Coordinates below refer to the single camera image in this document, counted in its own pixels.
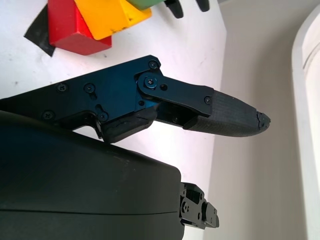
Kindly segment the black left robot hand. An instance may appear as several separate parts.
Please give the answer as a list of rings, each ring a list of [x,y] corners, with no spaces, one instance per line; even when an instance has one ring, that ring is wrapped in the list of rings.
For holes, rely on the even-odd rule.
[[[210,10],[209,0],[196,0],[199,9],[205,13]],[[175,18],[181,19],[184,17],[184,12],[179,0],[165,0],[164,4],[171,11]]]

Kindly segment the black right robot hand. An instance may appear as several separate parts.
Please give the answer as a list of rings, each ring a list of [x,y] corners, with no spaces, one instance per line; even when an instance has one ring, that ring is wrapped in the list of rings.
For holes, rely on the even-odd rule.
[[[270,118],[147,55],[0,101],[3,240],[180,240],[217,210],[180,171],[116,143],[154,121],[249,137]]]

